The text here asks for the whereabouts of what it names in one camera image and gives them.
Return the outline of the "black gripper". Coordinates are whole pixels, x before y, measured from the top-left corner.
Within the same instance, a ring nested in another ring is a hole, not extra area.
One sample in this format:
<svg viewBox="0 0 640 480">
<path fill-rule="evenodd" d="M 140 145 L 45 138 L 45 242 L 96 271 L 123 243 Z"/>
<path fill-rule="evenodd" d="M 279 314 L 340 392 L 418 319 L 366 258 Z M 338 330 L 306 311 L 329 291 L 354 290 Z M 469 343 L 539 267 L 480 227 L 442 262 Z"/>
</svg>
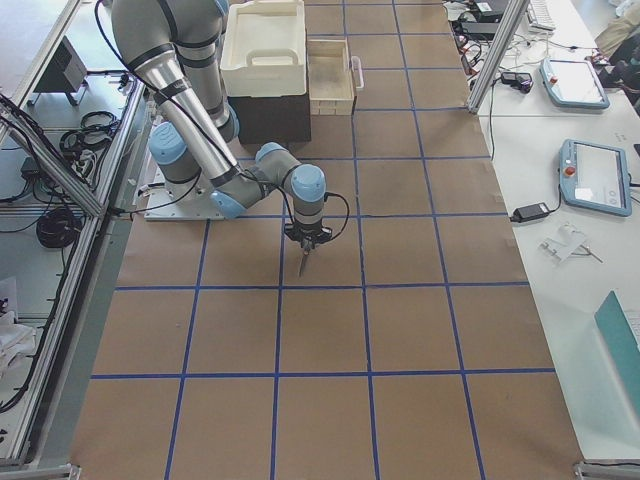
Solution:
<svg viewBox="0 0 640 480">
<path fill-rule="evenodd" d="M 299 243 L 302 249 L 307 249 L 307 240 L 310 240 L 309 248 L 314 249 L 315 245 L 327 243 L 332 239 L 332 229 L 324 227 L 321 223 L 287 223 L 284 233 L 290 240 Z"/>
</svg>

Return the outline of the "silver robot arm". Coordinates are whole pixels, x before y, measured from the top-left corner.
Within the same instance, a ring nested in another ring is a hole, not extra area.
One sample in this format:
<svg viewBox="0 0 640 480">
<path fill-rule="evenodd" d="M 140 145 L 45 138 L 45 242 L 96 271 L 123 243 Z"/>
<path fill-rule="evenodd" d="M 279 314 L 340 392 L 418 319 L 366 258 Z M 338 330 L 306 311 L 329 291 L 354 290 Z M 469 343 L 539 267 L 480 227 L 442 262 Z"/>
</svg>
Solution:
<svg viewBox="0 0 640 480">
<path fill-rule="evenodd" d="M 309 252 L 337 238 L 324 226 L 329 196 L 323 170 L 268 142 L 244 168 L 228 142 L 239 134 L 227 102 L 217 49 L 226 31 L 226 1 L 115 1 L 114 54 L 154 94 L 180 152 L 211 183 L 211 201 L 227 219 L 244 214 L 278 190 L 293 201 L 285 235 Z"/>
</svg>

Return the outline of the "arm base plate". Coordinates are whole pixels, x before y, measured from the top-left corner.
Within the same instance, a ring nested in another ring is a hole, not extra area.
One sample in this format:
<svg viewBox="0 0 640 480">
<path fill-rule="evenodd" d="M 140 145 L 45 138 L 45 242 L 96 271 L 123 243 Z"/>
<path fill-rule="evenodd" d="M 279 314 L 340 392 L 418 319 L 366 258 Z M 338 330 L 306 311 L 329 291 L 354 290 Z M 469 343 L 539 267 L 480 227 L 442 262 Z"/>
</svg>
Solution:
<svg viewBox="0 0 640 480">
<path fill-rule="evenodd" d="M 210 198 L 213 188 L 202 175 L 182 184 L 172 183 L 165 179 L 161 167 L 154 161 L 155 183 L 161 186 L 151 188 L 148 193 L 147 206 L 143 212 L 149 221 L 197 221 L 223 220 L 224 216 L 218 206 Z"/>
</svg>

